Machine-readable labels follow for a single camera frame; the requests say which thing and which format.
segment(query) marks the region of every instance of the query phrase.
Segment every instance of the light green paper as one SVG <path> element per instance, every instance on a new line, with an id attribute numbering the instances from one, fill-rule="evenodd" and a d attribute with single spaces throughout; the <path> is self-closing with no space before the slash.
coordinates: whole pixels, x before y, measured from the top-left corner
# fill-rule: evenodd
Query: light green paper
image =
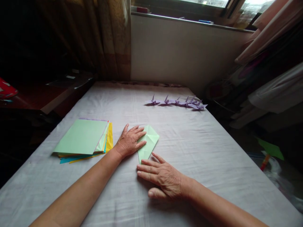
<path id="1" fill-rule="evenodd" d="M 54 152 L 93 154 L 107 124 L 107 121 L 76 120 L 57 144 Z"/>
<path id="2" fill-rule="evenodd" d="M 261 140 L 258 137 L 256 137 L 256 139 L 258 140 L 259 144 L 265 149 L 267 154 L 269 154 L 270 156 L 275 156 L 284 161 L 283 154 L 278 146 Z"/>
<path id="3" fill-rule="evenodd" d="M 108 123 L 95 151 L 103 151 L 104 143 L 106 143 L 105 137 L 109 126 L 110 124 Z"/>
<path id="4" fill-rule="evenodd" d="M 145 126 L 143 131 L 145 131 L 146 134 L 144 136 L 142 136 L 138 140 L 138 142 L 145 140 L 147 143 L 138 150 L 140 164 L 141 164 L 142 159 L 149 158 L 149 156 L 152 153 L 152 150 L 154 149 L 154 147 L 160 137 L 150 125 Z"/>

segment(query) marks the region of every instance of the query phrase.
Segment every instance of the hand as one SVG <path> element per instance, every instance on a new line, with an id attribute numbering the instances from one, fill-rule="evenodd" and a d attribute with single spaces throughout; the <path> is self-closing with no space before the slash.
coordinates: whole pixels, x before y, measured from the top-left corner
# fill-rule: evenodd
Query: hand
<path id="1" fill-rule="evenodd" d="M 160 162 L 142 159 L 144 165 L 137 165 L 138 176 L 161 187 L 148 191 L 148 197 L 155 199 L 187 199 L 191 178 L 183 175 L 159 155 L 152 155 Z"/>
<path id="2" fill-rule="evenodd" d="M 114 146 L 114 148 L 122 156 L 122 158 L 125 158 L 126 156 L 135 153 L 137 150 L 139 150 L 146 144 L 146 141 L 141 141 L 137 143 L 138 139 L 140 139 L 146 134 L 146 132 L 143 132 L 144 128 L 139 128 L 139 126 L 137 125 L 127 131 L 128 126 L 129 124 L 124 127 L 118 142 Z"/>

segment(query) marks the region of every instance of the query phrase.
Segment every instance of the white wall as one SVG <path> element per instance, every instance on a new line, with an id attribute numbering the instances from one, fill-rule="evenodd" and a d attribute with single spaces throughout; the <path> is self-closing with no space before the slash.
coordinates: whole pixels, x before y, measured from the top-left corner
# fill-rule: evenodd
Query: white wall
<path id="1" fill-rule="evenodd" d="M 131 80 L 188 86 L 223 78 L 251 33 L 131 15 Z"/>

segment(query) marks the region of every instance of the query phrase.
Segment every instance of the wooden desk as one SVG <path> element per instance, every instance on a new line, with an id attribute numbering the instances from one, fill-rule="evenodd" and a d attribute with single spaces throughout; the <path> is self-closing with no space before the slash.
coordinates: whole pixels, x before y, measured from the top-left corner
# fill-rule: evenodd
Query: wooden desk
<path id="1" fill-rule="evenodd" d="M 73 107 L 73 105 L 87 92 L 87 90 L 93 85 L 94 79 L 89 80 L 81 87 L 75 89 L 74 86 L 58 88 L 54 86 L 46 85 L 47 82 L 31 82 L 28 84 L 14 84 L 13 86 L 19 91 L 19 93 L 10 98 L 12 103 L 0 102 L 0 109 L 2 111 L 30 111 L 41 114 L 49 114 L 56 108 L 61 117 Z M 64 111 L 57 108 L 69 98 L 69 107 Z"/>

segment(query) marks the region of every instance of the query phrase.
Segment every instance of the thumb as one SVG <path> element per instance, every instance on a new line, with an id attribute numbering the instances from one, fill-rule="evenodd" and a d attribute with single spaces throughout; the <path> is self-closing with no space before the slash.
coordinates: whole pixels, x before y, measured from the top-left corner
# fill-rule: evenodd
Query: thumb
<path id="1" fill-rule="evenodd" d="M 150 197 L 151 199 L 160 199 L 160 200 L 168 199 L 167 195 L 158 188 L 150 189 L 148 191 L 148 197 Z"/>

